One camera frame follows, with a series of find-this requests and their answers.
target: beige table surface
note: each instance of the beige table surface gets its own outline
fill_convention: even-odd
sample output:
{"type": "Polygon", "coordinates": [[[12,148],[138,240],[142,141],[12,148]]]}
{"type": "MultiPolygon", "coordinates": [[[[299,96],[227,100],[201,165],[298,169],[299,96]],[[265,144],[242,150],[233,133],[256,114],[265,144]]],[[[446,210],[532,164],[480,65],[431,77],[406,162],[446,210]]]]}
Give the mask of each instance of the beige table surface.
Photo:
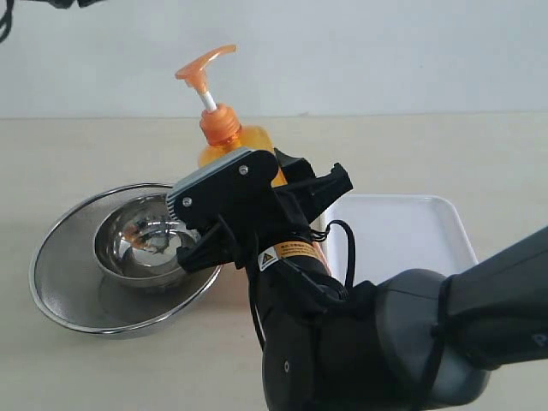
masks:
{"type": "MultiPolygon", "coordinates": [[[[341,162],[355,193],[451,200],[480,260],[548,222],[548,113],[246,122],[320,174],[341,162]]],[[[174,182],[203,145],[195,119],[0,121],[0,409],[265,409],[233,267],[192,311],[133,340],[64,330],[28,290],[31,254],[59,215],[107,188],[174,182]]],[[[465,409],[545,409],[547,382],[548,361],[508,366],[465,409]]]]}

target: orange pump nozzle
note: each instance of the orange pump nozzle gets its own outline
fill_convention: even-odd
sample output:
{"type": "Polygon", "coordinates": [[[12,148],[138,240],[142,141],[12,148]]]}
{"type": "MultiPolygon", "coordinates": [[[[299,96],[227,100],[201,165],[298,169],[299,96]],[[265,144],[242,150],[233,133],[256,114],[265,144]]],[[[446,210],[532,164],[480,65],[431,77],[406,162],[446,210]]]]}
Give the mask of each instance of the orange pump nozzle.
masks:
{"type": "Polygon", "coordinates": [[[235,112],[227,105],[217,106],[207,88],[207,76],[205,68],[209,62],[223,54],[236,51],[236,45],[223,45],[198,57],[176,72],[175,77],[185,80],[189,87],[193,87],[204,103],[205,111],[202,113],[200,127],[211,146],[222,145],[231,140],[241,128],[241,124],[235,112]]]}

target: stainless steel bowl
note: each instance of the stainless steel bowl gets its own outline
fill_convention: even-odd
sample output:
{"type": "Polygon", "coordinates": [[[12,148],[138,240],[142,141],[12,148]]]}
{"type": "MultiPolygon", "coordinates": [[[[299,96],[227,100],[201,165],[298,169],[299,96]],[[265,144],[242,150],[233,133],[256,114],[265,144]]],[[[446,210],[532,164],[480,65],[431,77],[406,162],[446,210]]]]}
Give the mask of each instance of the stainless steel bowl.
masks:
{"type": "Polygon", "coordinates": [[[163,293],[145,293],[122,285],[97,262],[93,244],[98,227],[120,207],[135,199],[165,195],[170,188],[160,183],[115,188],[64,214],[50,229],[30,266],[30,289],[40,311],[71,330],[136,337],[167,323],[203,295],[221,267],[189,274],[181,285],[163,293]]]}
{"type": "Polygon", "coordinates": [[[99,226],[93,249],[107,276],[129,287],[163,291],[188,276],[177,263],[177,248],[191,247],[199,238],[170,219],[165,194],[154,194],[112,212],[99,226]]]}

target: white tray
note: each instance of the white tray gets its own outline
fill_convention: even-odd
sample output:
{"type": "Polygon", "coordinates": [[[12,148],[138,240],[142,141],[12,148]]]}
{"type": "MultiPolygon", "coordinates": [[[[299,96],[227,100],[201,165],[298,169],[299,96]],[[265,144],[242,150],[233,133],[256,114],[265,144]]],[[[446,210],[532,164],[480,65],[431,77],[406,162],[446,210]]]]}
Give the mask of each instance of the white tray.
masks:
{"type": "MultiPolygon", "coordinates": [[[[345,195],[322,215],[321,228],[333,219],[354,231],[354,283],[378,284],[410,268],[448,276],[478,264],[455,207],[439,197],[345,195]]],[[[324,251],[333,277],[344,283],[347,239],[341,228],[331,226],[324,251]]]]}

